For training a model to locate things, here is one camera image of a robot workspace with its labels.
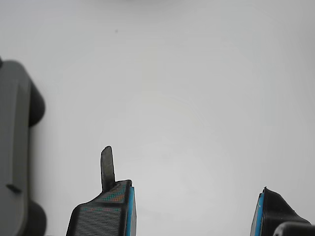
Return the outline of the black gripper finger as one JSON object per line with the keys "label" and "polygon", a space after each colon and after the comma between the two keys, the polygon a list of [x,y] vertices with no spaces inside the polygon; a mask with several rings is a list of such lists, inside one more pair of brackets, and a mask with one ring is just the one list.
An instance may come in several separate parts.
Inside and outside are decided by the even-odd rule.
{"label": "black gripper finger", "polygon": [[135,189],[130,179],[116,181],[110,146],[100,155],[101,193],[72,211],[67,236],[136,236]]}
{"label": "black gripper finger", "polygon": [[285,199],[267,187],[259,194],[251,236],[315,236],[315,226],[299,216]]}

